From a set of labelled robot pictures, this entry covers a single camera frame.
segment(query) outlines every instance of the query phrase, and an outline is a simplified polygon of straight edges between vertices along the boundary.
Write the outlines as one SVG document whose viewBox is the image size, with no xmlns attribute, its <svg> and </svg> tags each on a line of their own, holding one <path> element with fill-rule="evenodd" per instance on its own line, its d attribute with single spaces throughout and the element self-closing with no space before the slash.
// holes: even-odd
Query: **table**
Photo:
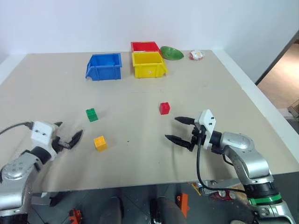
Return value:
<svg viewBox="0 0 299 224">
<path fill-rule="evenodd" d="M 174 145 L 164 135 L 191 139 L 191 126 L 176 116 L 196 117 L 211 109 L 215 130 L 251 137 L 273 174 L 299 171 L 299 164 L 269 122 L 212 51 L 201 61 L 187 57 L 166 61 L 169 74 L 136 79 L 131 55 L 122 52 L 120 80 L 85 79 L 92 53 L 29 54 L 0 86 L 1 127 L 23 120 L 63 121 L 59 130 L 68 140 L 84 134 L 71 151 L 46 164 L 34 192 L 102 189 L 196 180 L 196 150 Z M 160 115 L 159 104 L 171 111 Z M 95 108 L 90 123 L 86 109 Z M 93 139 L 104 135 L 108 149 L 98 152 Z M 15 128 L 0 136 L 0 165 L 31 149 L 30 131 Z M 202 150 L 203 179 L 236 177 L 222 157 Z"/>
</svg>

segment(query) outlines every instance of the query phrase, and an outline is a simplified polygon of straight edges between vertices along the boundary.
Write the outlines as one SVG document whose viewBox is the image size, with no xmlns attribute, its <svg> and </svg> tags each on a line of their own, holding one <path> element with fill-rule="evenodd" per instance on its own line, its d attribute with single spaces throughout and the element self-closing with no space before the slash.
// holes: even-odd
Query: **blue plastic bin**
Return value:
<svg viewBox="0 0 299 224">
<path fill-rule="evenodd" d="M 93 81 L 121 79 L 121 54 L 92 55 L 87 64 L 86 76 Z"/>
</svg>

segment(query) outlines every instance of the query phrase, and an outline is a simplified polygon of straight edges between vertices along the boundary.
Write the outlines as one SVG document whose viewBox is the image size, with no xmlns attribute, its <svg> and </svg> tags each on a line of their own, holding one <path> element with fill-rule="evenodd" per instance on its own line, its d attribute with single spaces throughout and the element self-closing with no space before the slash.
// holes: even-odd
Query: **gray pants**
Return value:
<svg viewBox="0 0 299 224">
<path fill-rule="evenodd" d="M 187 224 L 179 207 L 171 200 L 160 197 L 157 206 L 161 213 L 162 224 Z M 112 197 L 106 204 L 98 224 L 121 224 L 121 202 Z"/>
</svg>

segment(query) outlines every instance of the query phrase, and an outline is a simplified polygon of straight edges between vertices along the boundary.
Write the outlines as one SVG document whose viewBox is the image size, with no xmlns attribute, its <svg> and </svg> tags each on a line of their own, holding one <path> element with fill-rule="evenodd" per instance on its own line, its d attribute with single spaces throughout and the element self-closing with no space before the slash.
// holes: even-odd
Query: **white wall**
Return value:
<svg viewBox="0 0 299 224">
<path fill-rule="evenodd" d="M 253 69 L 254 80 L 295 33 L 297 6 L 297 0 L 1 0 L 0 40 L 10 54 L 128 51 L 131 41 L 144 40 L 225 48 L 242 69 Z"/>
<path fill-rule="evenodd" d="M 0 44 L 0 64 L 7 58 L 7 53 L 4 51 L 4 47 Z"/>
<path fill-rule="evenodd" d="M 298 31 L 299 1 L 248 1 L 243 13 L 224 49 L 255 82 Z"/>
</svg>

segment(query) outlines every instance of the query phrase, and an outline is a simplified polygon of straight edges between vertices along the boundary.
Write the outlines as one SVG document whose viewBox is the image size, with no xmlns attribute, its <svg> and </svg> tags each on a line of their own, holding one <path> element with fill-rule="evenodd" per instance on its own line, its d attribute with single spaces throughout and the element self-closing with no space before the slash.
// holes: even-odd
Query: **yellow plastic bin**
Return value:
<svg viewBox="0 0 299 224">
<path fill-rule="evenodd" d="M 133 52 L 132 61 L 135 67 L 135 78 L 162 77 L 164 73 L 168 73 L 159 52 Z"/>
</svg>

